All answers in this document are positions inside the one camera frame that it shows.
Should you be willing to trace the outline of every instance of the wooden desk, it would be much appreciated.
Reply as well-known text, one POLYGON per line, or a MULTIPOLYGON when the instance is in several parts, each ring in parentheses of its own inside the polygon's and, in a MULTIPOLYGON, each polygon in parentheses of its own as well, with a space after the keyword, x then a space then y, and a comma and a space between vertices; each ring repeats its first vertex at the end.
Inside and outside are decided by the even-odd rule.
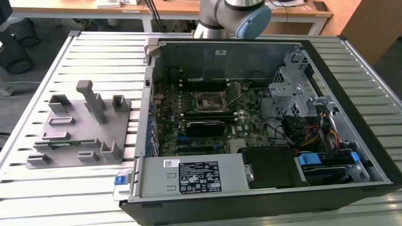
MULTIPOLYGON (((200 12, 200 4, 194 0, 154 0, 162 19, 174 20, 198 20, 200 12)), ((313 0, 301 6, 287 8, 289 19, 286 20, 286 9, 273 10, 271 22, 290 23, 313 23, 309 35, 319 35, 321 30, 329 18, 333 17, 331 12, 321 12, 317 10, 313 0)), ((144 30, 151 31, 151 16, 143 18, 144 30)))
MULTIPOLYGON (((180 0, 154 0, 162 19, 198 20, 199 3, 180 0)), ((139 5, 123 5, 120 8, 96 9, 95 0, 11 0, 15 17, 39 18, 92 18, 92 19, 142 19, 144 32, 152 32, 151 20, 144 1, 139 5)), ((310 35, 319 35, 331 12, 317 11, 313 0, 309 3, 273 10, 273 22, 313 23, 310 35)))
POLYGON ((148 14, 143 1, 120 8, 96 8, 95 0, 9 0, 15 17, 140 19, 148 14))

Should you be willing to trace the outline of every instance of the table leg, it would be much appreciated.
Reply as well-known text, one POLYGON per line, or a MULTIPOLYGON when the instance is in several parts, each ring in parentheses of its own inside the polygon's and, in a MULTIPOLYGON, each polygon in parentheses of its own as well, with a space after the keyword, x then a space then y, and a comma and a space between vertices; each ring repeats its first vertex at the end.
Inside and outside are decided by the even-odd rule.
POLYGON ((8 97, 12 95, 13 90, 12 88, 8 86, 8 84, 3 81, 3 79, 0 78, 0 93, 8 97))
POLYGON ((317 17, 315 22, 311 26, 309 35, 319 35, 321 34, 321 31, 326 25, 327 19, 329 19, 327 17, 317 17))
POLYGON ((144 32, 152 32, 152 23, 151 23, 151 20, 152 20, 151 15, 142 15, 144 32))

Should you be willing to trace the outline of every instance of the open computer tower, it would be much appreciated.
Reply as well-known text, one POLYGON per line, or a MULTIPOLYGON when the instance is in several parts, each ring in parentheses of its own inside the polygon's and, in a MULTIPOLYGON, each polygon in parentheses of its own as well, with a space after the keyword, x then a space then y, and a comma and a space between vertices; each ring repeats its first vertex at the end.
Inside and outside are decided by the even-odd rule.
POLYGON ((150 39, 130 196, 142 225, 335 210, 401 172, 307 40, 150 39))

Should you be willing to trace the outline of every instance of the white sticker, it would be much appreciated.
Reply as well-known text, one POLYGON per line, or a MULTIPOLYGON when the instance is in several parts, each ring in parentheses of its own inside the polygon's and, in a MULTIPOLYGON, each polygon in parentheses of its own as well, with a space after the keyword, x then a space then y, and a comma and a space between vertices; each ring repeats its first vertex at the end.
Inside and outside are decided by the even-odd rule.
POLYGON ((216 56, 224 56, 226 55, 226 50, 215 50, 215 55, 216 56))
POLYGON ((179 159, 166 159, 163 160, 163 167, 179 167, 179 159))
POLYGON ((138 10, 122 10, 123 13, 139 13, 138 10))

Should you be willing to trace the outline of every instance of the green circuit board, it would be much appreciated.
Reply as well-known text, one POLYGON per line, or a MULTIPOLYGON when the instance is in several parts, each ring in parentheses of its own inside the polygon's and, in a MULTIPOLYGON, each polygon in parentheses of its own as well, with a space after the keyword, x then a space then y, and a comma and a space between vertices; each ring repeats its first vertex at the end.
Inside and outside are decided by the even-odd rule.
POLYGON ((214 153, 230 153, 228 140, 243 138, 247 146, 270 145, 269 133, 263 127, 256 108, 263 89, 244 81, 228 83, 220 92, 183 92, 178 84, 162 83, 155 87, 156 120, 159 130, 159 156, 184 155, 178 152, 184 147, 211 147, 214 153), (218 108, 214 99, 222 99, 218 108), (224 125, 224 133, 218 137, 186 137, 186 113, 200 111, 227 111, 236 114, 234 124, 224 125))

